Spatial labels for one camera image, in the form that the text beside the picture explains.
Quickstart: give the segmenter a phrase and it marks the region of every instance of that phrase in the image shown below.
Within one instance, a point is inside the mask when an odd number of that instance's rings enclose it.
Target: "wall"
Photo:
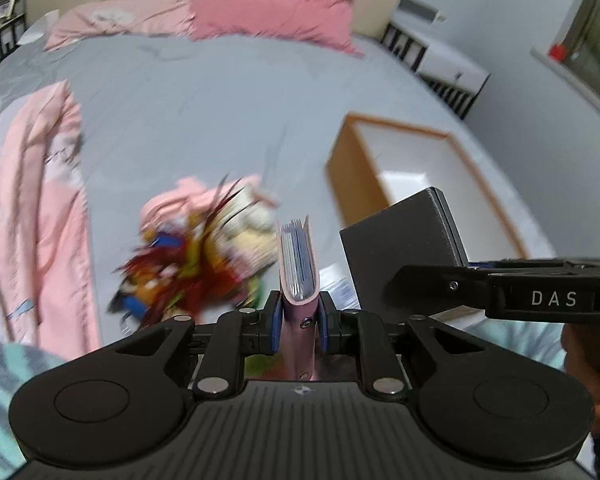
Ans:
[[[467,125],[509,175],[560,254],[600,255],[600,115],[534,59],[575,0],[423,0],[438,33],[490,70]]]

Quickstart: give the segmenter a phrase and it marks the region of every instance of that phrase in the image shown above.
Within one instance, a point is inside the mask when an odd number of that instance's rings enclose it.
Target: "teal striped fabric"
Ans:
[[[466,331],[551,368],[563,369],[561,323],[485,319]]]
[[[9,427],[11,397],[30,378],[62,362],[62,359],[30,346],[0,345],[0,480],[8,478],[25,461]]]

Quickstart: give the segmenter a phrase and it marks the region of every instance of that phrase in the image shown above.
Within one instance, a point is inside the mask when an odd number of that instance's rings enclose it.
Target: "red object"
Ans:
[[[549,49],[549,57],[555,59],[558,63],[562,63],[567,57],[566,47],[562,44],[553,44]]]

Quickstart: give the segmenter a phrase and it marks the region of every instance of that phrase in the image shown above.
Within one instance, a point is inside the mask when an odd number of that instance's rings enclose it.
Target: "pink towel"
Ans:
[[[74,359],[100,346],[69,83],[30,95],[0,154],[0,309],[11,340]]]

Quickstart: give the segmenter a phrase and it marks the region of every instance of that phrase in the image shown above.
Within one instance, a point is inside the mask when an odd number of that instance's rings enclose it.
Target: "hand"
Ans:
[[[595,405],[591,433],[600,434],[600,373],[585,359],[582,343],[573,326],[566,324],[562,329],[562,347],[567,352],[564,368],[567,373],[585,385]]]

